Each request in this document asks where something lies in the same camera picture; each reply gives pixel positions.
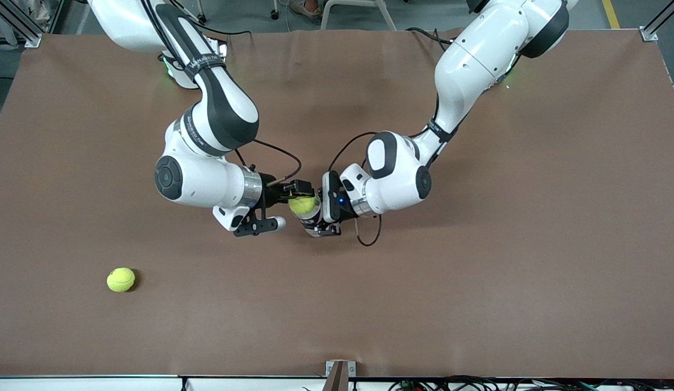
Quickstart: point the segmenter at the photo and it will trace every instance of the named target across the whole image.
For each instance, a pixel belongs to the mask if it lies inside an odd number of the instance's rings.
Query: chair
[[[390,17],[390,13],[387,12],[387,7],[384,0],[328,0],[325,3],[325,9],[322,11],[322,24],[320,25],[320,30],[327,29],[327,20],[330,16],[330,8],[332,5],[353,5],[354,7],[372,7],[379,8],[383,18],[387,23],[387,27],[390,27],[391,30],[396,31],[395,23]]]

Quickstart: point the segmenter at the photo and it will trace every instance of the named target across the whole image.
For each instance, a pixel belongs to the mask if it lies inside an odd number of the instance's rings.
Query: white chair leg
[[[327,30],[327,19],[330,17],[330,8],[334,5],[335,0],[327,0],[325,9],[322,10],[322,23],[320,23],[320,30]]]
[[[385,5],[384,0],[375,0],[376,4],[378,4],[379,10],[381,10],[381,14],[383,14],[383,19],[385,20],[387,27],[390,27],[391,30],[397,31],[395,27],[395,23],[392,21],[392,17],[390,17],[390,13],[387,12],[387,7]]]

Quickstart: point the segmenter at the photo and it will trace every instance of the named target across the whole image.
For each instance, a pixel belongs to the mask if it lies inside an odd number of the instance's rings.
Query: yellow-green tennis ball
[[[126,292],[134,284],[134,272],[126,267],[119,267],[108,275],[108,288],[113,292]]]
[[[311,213],[317,203],[317,197],[290,198],[289,208],[295,215],[305,215],[306,213]]]

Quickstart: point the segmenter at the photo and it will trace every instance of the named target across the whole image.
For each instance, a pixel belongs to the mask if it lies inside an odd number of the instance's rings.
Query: shoe
[[[310,12],[306,9],[305,4],[306,0],[291,0],[289,6],[291,7],[291,10],[298,15],[304,15],[305,17],[308,17],[311,22],[320,24],[320,22],[322,22],[322,10],[320,10],[320,7],[313,12]]]

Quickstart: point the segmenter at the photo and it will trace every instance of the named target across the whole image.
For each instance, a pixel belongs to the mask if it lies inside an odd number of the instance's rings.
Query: tennis ball on table
[[[134,284],[134,272],[126,267],[119,267],[108,275],[108,288],[113,292],[126,292]]]
[[[318,204],[317,197],[297,197],[289,199],[289,208],[296,215],[306,215],[311,213],[315,205]]]

